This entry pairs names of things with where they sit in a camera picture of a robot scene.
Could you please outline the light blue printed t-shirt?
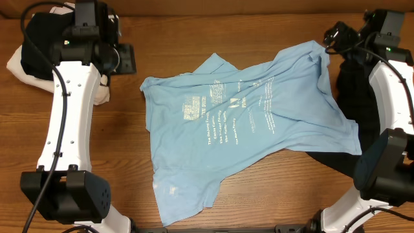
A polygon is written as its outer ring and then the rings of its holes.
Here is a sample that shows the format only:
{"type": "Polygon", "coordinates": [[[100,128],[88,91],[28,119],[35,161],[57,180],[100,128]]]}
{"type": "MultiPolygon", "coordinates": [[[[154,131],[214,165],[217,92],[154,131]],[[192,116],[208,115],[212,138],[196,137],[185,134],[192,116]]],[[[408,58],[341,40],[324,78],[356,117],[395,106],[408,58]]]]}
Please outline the light blue printed t-shirt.
{"type": "Polygon", "coordinates": [[[360,155],[358,124],[332,96],[315,41],[243,70],[211,55],[198,69],[141,85],[153,190],[168,226],[213,206],[221,182],[282,149],[360,155]]]}

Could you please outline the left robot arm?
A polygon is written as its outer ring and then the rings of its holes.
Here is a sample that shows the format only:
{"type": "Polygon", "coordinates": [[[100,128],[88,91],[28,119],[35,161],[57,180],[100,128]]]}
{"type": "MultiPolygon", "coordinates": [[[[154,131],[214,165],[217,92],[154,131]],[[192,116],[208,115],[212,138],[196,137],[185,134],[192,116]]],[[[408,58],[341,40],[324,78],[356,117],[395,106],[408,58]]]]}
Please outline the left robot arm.
{"type": "Polygon", "coordinates": [[[77,1],[61,41],[40,58],[51,68],[54,96],[45,146],[20,188],[32,213],[69,232],[136,232],[111,203],[109,183],[91,171],[89,137],[103,75],[136,73],[133,46],[122,44],[119,18],[106,3],[77,1]]]}

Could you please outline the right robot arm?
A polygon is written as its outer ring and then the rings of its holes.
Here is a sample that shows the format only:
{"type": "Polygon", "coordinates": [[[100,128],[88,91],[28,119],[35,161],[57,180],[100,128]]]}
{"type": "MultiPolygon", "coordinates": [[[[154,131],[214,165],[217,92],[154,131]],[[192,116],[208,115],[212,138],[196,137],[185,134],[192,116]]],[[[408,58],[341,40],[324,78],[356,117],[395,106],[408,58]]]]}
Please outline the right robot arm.
{"type": "Polygon", "coordinates": [[[399,47],[403,22],[403,12],[377,9],[359,30],[340,21],[325,32],[326,53],[343,58],[337,103],[358,124],[362,154],[314,154],[353,186],[303,232],[362,232],[375,215],[413,201],[413,58],[399,47]]]}

